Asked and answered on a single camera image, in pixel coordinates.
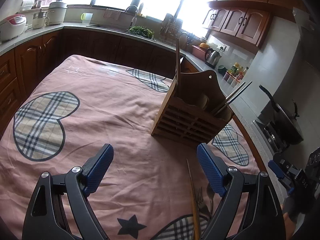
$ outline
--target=stainless steel kettle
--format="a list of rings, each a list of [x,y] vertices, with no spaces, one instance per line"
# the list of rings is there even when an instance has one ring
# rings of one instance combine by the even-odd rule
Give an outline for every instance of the stainless steel kettle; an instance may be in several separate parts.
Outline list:
[[[217,63],[219,62],[220,58],[221,56],[219,52],[212,48],[207,49],[207,51],[204,54],[205,63],[212,68],[215,68],[217,66]]]

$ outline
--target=frying pan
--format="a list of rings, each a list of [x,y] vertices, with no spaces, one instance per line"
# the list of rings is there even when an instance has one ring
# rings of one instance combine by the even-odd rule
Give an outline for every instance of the frying pan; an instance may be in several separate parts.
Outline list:
[[[273,112],[273,119],[276,127],[278,128],[279,135],[289,144],[298,144],[303,141],[301,129],[297,123],[298,107],[296,102],[294,103],[294,115],[287,109],[281,107],[276,103],[271,93],[262,85],[259,88],[267,94],[271,101]]]

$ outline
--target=wall outlet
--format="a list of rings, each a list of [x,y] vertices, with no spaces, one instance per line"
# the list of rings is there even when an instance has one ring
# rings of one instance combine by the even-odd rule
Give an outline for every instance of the wall outlet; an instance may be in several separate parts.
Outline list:
[[[223,44],[219,44],[218,46],[217,46],[217,49],[221,49],[222,51],[225,51],[226,50],[226,45],[223,45]]]

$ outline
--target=metal screw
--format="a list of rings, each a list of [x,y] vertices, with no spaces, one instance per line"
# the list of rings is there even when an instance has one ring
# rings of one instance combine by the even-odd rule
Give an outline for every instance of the metal screw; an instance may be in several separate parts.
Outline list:
[[[237,171],[238,171],[238,169],[237,169],[236,167],[234,167],[234,166],[230,166],[230,167],[228,168],[228,170],[229,170],[230,172],[237,172]]]
[[[46,178],[46,177],[48,177],[48,176],[49,176],[49,173],[48,173],[48,172],[44,172],[44,173],[41,174],[41,177],[43,177],[43,178]]]
[[[72,172],[77,173],[81,170],[81,168],[79,166],[73,167],[72,168]]]
[[[265,177],[265,178],[268,177],[268,173],[266,173],[265,171],[260,172],[260,174],[262,177]]]

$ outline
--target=faucet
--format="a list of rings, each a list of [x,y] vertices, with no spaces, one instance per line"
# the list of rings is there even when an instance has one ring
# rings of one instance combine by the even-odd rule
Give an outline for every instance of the faucet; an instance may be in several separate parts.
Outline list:
[[[135,14],[135,15],[134,15],[134,17],[132,18],[132,20],[131,20],[131,24],[130,24],[130,27],[129,27],[129,28],[131,28],[131,27],[134,27],[134,26],[135,26],[136,21],[137,21],[137,14],[138,14],[138,7],[137,7],[136,5],[134,5],[134,4],[129,5],[129,6],[125,9],[125,11],[124,11],[124,12],[128,12],[128,9],[129,9],[131,6],[134,6],[134,7],[136,8],[136,14]]]

